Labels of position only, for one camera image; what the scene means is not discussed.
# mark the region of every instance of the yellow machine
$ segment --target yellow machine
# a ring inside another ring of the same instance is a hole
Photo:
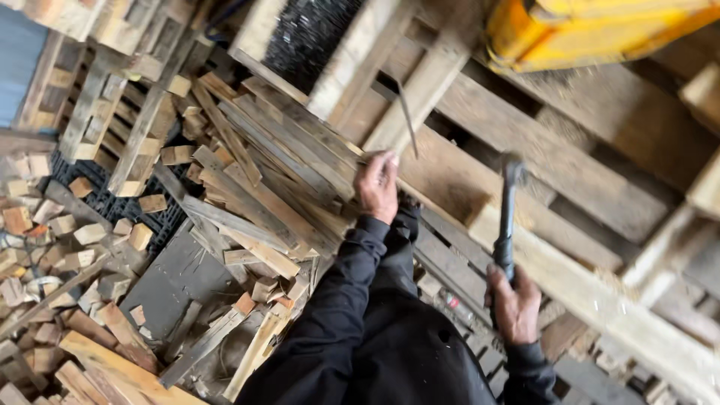
[[[718,0],[500,0],[487,51],[517,72],[620,62],[718,19]]]

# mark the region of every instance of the blue wall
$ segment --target blue wall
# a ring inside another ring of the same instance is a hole
[[[0,6],[0,128],[15,118],[47,36],[47,28]]]

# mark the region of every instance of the man's right hand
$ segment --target man's right hand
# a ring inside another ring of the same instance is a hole
[[[525,270],[515,266],[514,290],[496,264],[487,266],[485,307],[495,304],[498,331],[510,346],[535,343],[542,294]]]
[[[397,214],[398,157],[393,151],[376,153],[357,171],[355,192],[360,200],[361,214],[390,225]]]

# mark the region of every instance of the black clothing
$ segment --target black clothing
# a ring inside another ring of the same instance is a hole
[[[392,227],[358,219],[303,314],[236,404],[496,404],[450,320],[417,298],[419,213],[401,208]],[[539,344],[507,352],[506,404],[559,403]]]

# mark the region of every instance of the hammer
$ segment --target hammer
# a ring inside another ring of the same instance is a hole
[[[525,164],[515,153],[505,155],[503,167],[503,204],[500,211],[500,235],[495,241],[492,258],[500,266],[512,285],[515,278],[513,263],[513,216],[515,214],[515,190],[525,179]]]

